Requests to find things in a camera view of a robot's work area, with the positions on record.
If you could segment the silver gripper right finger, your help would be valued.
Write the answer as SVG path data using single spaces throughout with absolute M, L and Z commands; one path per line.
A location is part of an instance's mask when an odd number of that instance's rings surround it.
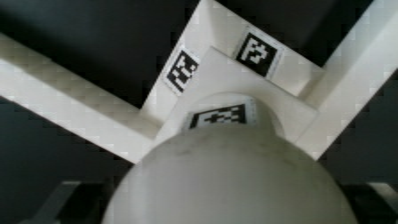
M 382 182 L 369 182 L 367 186 L 375 191 L 382 203 L 385 204 L 391 214 L 391 224 L 398 224 L 398 185 Z

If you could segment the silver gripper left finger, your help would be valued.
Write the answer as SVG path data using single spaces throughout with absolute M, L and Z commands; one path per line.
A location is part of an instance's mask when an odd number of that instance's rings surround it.
M 80 185 L 80 181 L 64 181 L 58 184 L 33 216 L 19 224 L 60 224 L 58 214 Z

